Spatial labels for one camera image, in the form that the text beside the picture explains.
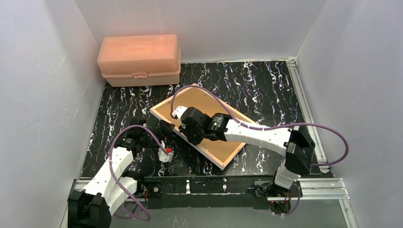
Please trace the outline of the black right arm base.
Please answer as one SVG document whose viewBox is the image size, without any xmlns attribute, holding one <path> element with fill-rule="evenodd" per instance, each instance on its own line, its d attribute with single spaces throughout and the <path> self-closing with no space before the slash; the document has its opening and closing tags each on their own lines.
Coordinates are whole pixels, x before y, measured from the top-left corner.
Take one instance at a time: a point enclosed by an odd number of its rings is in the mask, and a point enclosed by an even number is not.
<svg viewBox="0 0 403 228">
<path fill-rule="evenodd" d="M 290 200 L 292 197 L 297 197 L 298 194 L 301 197 L 303 196 L 302 190 L 299 188 L 299 181 L 291 184 L 291 187 L 289 189 L 276 185 L 273 180 L 255 181 L 251 187 L 255 191 L 255 195 L 258 198 L 277 197 L 283 200 Z"/>
</svg>

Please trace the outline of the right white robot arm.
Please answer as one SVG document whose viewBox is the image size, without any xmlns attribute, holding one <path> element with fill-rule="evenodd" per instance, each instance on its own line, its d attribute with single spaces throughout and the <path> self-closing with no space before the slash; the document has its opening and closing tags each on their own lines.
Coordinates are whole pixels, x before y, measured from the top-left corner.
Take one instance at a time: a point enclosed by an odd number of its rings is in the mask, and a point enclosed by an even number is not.
<svg viewBox="0 0 403 228">
<path fill-rule="evenodd" d="M 305 126 L 274 129 L 247 123 L 229 114 L 208 116 L 195 107 L 185 106 L 176 107 L 172 116 L 180 121 L 179 131 L 194 146 L 204 139 L 243 142 L 284 156 L 284 161 L 275 173 L 275 187 L 289 189 L 298 178 L 311 173 L 316 145 Z"/>
</svg>

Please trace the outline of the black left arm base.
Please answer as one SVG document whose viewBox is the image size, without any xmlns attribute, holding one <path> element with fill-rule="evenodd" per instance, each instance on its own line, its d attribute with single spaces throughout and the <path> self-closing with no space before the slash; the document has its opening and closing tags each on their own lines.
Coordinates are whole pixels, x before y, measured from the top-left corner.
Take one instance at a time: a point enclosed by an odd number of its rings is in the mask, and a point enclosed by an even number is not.
<svg viewBox="0 0 403 228">
<path fill-rule="evenodd" d="M 121 177 L 119 181 L 136 198 L 159 199 L 162 197 L 162 178 L 145 177 L 136 180 L 131 177 Z"/>
</svg>

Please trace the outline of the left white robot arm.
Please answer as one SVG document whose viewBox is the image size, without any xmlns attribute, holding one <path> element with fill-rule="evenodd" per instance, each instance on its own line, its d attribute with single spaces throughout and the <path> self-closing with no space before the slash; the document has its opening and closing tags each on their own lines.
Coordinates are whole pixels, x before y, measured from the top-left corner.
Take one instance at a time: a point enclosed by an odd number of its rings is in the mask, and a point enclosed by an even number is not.
<svg viewBox="0 0 403 228">
<path fill-rule="evenodd" d="M 151 149 L 160 161 L 169 162 L 173 151 L 167 148 L 175 125 L 164 120 L 148 126 L 146 119 L 133 119 L 113 139 L 109 157 L 97 174 L 80 190 L 73 190 L 67 200 L 68 228 L 108 228 L 112 217 L 127 198 L 143 211 L 145 207 L 135 198 L 142 186 L 142 176 L 128 167 L 143 149 Z"/>
</svg>

